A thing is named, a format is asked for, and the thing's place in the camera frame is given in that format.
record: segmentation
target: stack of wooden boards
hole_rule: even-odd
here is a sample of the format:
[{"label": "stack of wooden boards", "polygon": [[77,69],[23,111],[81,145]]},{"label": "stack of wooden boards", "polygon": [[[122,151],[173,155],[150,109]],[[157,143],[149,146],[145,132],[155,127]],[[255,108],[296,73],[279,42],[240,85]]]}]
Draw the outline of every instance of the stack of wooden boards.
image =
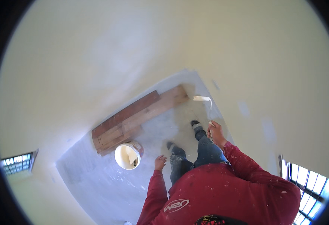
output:
[{"label": "stack of wooden boards", "polygon": [[158,95],[153,91],[127,106],[92,131],[98,154],[102,156],[115,150],[128,139],[143,132],[141,124],[189,100],[182,85]]}]

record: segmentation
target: printed logo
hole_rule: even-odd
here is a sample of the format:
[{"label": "printed logo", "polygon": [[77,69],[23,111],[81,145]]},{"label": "printed logo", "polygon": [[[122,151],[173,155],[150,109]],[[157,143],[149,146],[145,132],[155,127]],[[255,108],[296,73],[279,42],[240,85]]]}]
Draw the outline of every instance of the printed logo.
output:
[{"label": "printed logo", "polygon": [[171,213],[171,212],[178,211],[181,208],[188,205],[188,203],[189,203],[189,199],[184,199],[183,198],[183,199],[174,200],[174,201],[168,203],[168,205],[166,205],[164,207],[164,212],[165,213]]}]

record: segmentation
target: window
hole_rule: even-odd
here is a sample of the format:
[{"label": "window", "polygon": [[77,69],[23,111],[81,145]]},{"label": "window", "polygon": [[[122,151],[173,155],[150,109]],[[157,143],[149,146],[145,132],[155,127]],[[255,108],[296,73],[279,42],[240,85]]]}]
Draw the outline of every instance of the window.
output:
[{"label": "window", "polygon": [[300,188],[301,201],[294,224],[310,224],[329,200],[329,178],[284,160],[281,175]]},{"label": "window", "polygon": [[36,151],[26,153],[23,155],[17,155],[11,158],[2,159],[1,165],[6,175],[18,173],[23,170],[31,171],[37,153],[38,153],[38,149]]}]

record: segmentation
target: paint roller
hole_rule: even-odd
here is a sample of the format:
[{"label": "paint roller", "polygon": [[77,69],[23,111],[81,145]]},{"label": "paint roller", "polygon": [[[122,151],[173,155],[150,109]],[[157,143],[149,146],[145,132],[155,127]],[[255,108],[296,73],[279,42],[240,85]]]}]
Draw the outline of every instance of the paint roller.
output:
[{"label": "paint roller", "polygon": [[[212,111],[212,99],[210,97],[206,97],[206,96],[193,96],[193,101],[210,101],[209,124],[211,124],[214,127],[214,125],[210,121],[210,113]],[[210,140],[213,141],[212,130],[209,130],[209,135],[210,135]]]}]

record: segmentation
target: hand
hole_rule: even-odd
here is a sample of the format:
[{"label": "hand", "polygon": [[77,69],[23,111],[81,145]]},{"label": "hand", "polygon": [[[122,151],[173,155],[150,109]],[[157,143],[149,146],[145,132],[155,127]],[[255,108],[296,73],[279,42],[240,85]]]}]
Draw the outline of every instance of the hand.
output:
[{"label": "hand", "polygon": [[227,140],[223,136],[222,126],[213,120],[211,120],[211,122],[214,126],[212,126],[211,124],[208,125],[207,137],[209,138],[212,134],[213,143],[223,149],[225,144],[227,143]]},{"label": "hand", "polygon": [[167,157],[163,157],[164,155],[160,155],[157,157],[157,159],[154,160],[154,170],[159,170],[162,173],[163,167],[166,165],[165,162],[167,162]]}]

